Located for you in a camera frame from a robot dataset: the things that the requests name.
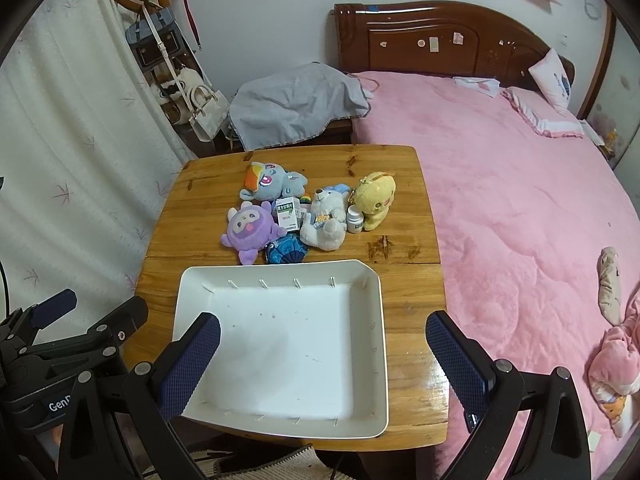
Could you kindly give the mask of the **dark blue bag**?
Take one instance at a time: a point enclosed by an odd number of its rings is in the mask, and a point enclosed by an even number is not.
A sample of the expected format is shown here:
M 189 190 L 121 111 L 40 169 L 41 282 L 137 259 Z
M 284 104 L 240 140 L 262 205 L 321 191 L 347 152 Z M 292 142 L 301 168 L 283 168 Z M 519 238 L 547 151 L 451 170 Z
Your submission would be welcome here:
M 143 73 L 165 62 L 160 44 L 164 45 L 168 58 L 184 55 L 188 50 L 170 9 L 163 8 L 151 14 L 150 18 L 150 22 L 140 18 L 125 30 L 127 44 Z

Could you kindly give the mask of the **blue patterned pouch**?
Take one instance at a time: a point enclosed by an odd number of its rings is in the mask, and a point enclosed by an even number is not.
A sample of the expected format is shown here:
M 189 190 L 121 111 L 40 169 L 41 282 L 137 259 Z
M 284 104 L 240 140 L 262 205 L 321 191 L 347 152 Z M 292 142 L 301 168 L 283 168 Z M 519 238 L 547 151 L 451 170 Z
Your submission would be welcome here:
M 291 232 L 270 242 L 262 251 L 265 263 L 289 264 L 301 263 L 308 254 L 305 245 L 297 233 Z

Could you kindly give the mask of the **pink bed blanket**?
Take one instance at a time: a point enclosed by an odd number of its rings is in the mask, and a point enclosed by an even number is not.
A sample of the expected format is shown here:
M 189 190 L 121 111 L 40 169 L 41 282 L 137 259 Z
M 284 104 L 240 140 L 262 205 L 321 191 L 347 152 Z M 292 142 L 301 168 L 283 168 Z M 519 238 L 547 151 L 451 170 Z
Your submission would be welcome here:
M 431 203 L 447 310 L 495 359 L 573 375 L 600 476 L 624 447 L 590 392 L 587 370 L 608 322 L 597 262 L 615 248 L 622 298 L 639 283 L 639 219 L 584 136 L 547 138 L 503 96 L 450 78 L 363 72 L 370 112 L 359 143 L 410 145 Z

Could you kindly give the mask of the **white pill bottle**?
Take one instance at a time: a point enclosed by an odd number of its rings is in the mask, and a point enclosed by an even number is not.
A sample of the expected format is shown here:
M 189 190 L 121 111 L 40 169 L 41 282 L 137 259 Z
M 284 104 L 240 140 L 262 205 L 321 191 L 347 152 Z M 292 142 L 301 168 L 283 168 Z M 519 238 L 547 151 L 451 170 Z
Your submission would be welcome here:
M 347 231 L 352 234 L 363 230 L 363 213 L 356 205 L 350 205 L 347 209 Z

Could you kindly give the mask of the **purple plush toy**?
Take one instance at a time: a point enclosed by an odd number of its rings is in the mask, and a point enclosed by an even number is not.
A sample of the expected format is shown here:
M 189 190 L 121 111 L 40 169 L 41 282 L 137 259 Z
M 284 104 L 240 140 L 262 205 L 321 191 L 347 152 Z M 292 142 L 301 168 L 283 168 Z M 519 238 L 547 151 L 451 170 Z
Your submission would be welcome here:
M 262 249 L 288 232 L 274 221 L 269 202 L 256 205 L 246 200 L 228 210 L 227 220 L 221 244 L 238 252 L 242 266 L 254 264 Z

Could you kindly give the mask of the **pink pajama clothes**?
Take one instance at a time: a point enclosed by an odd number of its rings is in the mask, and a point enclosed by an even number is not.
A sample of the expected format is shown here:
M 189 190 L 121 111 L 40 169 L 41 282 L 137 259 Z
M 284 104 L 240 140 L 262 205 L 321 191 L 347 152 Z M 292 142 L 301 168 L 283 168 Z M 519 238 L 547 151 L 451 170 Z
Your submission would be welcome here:
M 635 294 L 623 322 L 605 333 L 588 370 L 593 399 L 617 439 L 639 422 L 639 367 L 639 294 Z

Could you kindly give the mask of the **yellow chick plush toy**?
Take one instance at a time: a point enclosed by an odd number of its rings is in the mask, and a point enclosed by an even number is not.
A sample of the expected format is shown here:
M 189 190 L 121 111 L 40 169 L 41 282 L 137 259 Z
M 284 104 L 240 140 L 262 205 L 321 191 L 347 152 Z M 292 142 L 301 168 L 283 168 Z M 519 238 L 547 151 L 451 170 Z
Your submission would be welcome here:
M 395 198 L 396 182 L 388 172 L 375 171 L 360 179 L 349 203 L 363 215 L 363 229 L 375 230 L 387 217 Z

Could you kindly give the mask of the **grey cloth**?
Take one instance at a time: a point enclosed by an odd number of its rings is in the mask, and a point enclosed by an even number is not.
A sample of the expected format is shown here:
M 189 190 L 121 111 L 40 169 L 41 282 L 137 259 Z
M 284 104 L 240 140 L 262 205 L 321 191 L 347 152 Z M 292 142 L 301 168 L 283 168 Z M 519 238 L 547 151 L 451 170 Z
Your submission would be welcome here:
M 334 120 L 370 112 L 359 79 L 323 63 L 309 63 L 243 84 L 229 120 L 247 151 L 280 148 L 320 136 Z

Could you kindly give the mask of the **white pink pillow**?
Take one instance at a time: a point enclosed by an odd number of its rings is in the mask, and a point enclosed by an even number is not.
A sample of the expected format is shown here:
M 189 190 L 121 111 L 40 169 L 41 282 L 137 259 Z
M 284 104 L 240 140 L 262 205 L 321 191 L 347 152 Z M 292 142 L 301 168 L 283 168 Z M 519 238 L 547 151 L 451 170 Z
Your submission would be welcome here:
M 551 106 L 558 110 L 568 109 L 572 87 L 558 52 L 550 49 L 539 62 L 529 67 L 528 72 Z

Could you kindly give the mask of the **green white medicine box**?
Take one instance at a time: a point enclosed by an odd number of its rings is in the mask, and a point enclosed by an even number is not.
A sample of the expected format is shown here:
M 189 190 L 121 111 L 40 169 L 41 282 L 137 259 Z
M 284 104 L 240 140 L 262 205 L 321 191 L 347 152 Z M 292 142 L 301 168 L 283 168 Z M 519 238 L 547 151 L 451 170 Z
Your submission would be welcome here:
M 302 224 L 303 209 L 297 197 L 282 197 L 273 202 L 272 215 L 280 228 L 296 232 Z

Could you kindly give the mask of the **dark wooden headboard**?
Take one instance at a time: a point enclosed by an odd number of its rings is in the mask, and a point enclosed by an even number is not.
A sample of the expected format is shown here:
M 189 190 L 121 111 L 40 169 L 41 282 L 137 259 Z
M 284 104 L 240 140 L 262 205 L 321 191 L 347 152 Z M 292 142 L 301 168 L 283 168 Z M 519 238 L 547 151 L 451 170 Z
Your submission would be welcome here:
M 550 50 L 514 18 L 472 3 L 339 3 L 332 14 L 338 66 L 349 73 L 489 77 L 535 90 L 528 69 Z

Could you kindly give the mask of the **blue pony plush toy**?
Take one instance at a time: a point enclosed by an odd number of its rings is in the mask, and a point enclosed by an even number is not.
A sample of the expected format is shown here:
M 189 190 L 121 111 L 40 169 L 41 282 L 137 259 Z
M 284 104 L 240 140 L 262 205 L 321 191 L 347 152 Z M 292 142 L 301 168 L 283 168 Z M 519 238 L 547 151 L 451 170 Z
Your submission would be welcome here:
M 285 170 L 271 162 L 252 162 L 246 170 L 241 200 L 273 202 L 279 198 L 300 197 L 305 194 L 307 178 L 295 171 Z

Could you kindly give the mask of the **white bear plush toy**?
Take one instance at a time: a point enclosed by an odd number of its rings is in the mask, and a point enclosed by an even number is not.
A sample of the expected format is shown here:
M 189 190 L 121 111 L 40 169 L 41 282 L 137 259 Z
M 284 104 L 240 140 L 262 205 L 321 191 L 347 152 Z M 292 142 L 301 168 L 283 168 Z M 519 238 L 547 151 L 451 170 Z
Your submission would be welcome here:
M 334 252 L 347 232 L 346 211 L 350 187 L 346 184 L 317 188 L 308 211 L 303 213 L 299 237 L 309 246 Z

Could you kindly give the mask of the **beige patterned sock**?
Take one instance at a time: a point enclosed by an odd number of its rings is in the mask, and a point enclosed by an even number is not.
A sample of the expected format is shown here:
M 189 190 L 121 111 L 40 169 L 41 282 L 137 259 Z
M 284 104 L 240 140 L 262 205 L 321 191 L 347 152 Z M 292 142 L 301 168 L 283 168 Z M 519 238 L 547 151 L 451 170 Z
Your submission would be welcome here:
M 599 278 L 598 305 L 604 318 L 612 325 L 620 325 L 620 304 L 622 303 L 622 285 L 617 252 L 612 246 L 601 250 L 597 263 Z

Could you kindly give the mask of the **white plastic tray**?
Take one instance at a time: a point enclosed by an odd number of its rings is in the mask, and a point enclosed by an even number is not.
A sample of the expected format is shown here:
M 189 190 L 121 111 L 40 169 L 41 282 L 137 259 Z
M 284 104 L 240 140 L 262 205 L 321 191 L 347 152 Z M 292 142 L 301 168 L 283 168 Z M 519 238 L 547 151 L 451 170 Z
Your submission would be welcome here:
M 184 416 L 310 440 L 371 439 L 388 425 L 381 281 L 359 260 L 192 266 L 174 332 L 202 312 L 221 340 Z

